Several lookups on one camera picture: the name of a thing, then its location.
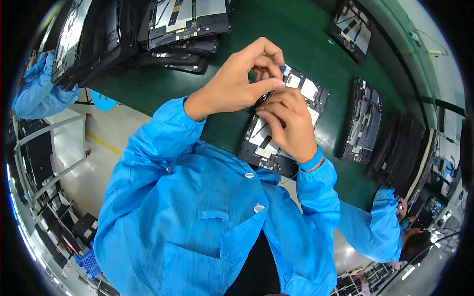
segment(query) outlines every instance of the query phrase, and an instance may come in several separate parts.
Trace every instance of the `yellow floor line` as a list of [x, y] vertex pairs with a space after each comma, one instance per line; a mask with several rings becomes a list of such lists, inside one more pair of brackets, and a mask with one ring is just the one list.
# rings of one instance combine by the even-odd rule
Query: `yellow floor line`
[[109, 144], [107, 144], [105, 141], [101, 140], [98, 136], [94, 135], [93, 133], [91, 133], [90, 131], [86, 131], [86, 135], [88, 135], [89, 137], [91, 137], [94, 141], [96, 141], [97, 143], [99, 143], [100, 145], [104, 146], [105, 148], [109, 149], [110, 151], [112, 151], [114, 154], [118, 155], [118, 156], [122, 156], [122, 152], [118, 151], [117, 149], [115, 149], [114, 147], [110, 146]]

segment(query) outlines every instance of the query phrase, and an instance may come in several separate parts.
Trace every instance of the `finger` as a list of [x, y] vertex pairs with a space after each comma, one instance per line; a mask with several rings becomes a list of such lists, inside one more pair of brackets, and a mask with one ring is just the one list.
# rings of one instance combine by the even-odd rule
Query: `finger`
[[262, 74], [263, 74], [262, 68], [254, 67], [254, 72], [255, 72], [256, 81], [262, 80]]
[[267, 68], [274, 78], [279, 78], [281, 80], [283, 79], [283, 73], [280, 70], [280, 67], [278, 67], [277, 63], [275, 63], [275, 61], [268, 56], [261, 55], [257, 57], [254, 60], [254, 65]]
[[295, 113], [280, 103], [268, 103], [265, 107], [265, 111], [275, 114], [278, 118], [281, 118], [287, 125], [291, 121], [291, 118], [295, 116]]
[[271, 97], [270, 102], [282, 103], [291, 109], [291, 111], [300, 115], [303, 115], [308, 111], [304, 97], [301, 95], [299, 89], [285, 87], [283, 90], [277, 90]]
[[264, 94], [272, 91], [272, 90], [278, 90], [282, 89], [285, 87], [285, 84], [283, 81], [277, 79], [277, 78], [270, 78], [270, 79], [265, 79], [261, 80], [255, 83], [251, 83], [249, 85], [245, 86], [247, 88], [247, 91], [250, 93], [253, 99], [257, 101], [257, 99]]
[[269, 103], [281, 103], [293, 112], [298, 110], [297, 101], [287, 92], [275, 92]]
[[270, 79], [270, 73], [267, 70], [264, 70], [264, 73], [262, 75], [262, 80], [265, 79]]
[[285, 131], [278, 117], [265, 110], [258, 111], [256, 114], [267, 121], [272, 130], [272, 138], [281, 146], [282, 141], [285, 139]]
[[254, 61], [262, 54], [271, 55], [279, 65], [285, 65], [283, 51], [265, 37], [260, 37], [240, 51], [246, 59]]

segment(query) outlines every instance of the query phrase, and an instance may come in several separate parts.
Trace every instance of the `blue chair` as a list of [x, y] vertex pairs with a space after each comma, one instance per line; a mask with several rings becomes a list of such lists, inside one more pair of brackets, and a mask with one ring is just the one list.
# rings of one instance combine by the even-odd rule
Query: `blue chair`
[[117, 101], [112, 100], [94, 90], [91, 90], [92, 95], [92, 102], [94, 103], [95, 107], [101, 111], [109, 111], [117, 104]]

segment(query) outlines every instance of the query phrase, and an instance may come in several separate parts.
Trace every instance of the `hair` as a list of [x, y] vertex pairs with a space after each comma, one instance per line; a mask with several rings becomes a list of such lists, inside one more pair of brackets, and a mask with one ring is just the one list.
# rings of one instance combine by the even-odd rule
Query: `hair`
[[431, 233], [429, 231], [423, 231], [422, 233], [414, 234], [408, 238], [405, 246], [401, 250], [400, 261], [407, 261], [412, 265], [420, 263], [429, 252], [428, 247], [431, 245], [430, 238]]

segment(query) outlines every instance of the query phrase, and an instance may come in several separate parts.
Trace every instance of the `white button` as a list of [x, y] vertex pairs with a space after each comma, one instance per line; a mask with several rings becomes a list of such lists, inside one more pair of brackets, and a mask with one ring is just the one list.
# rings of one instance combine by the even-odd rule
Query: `white button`
[[256, 205], [254, 207], [254, 212], [258, 213], [260, 212], [261, 210], [263, 210], [265, 207], [264, 206], [261, 206], [261, 205]]

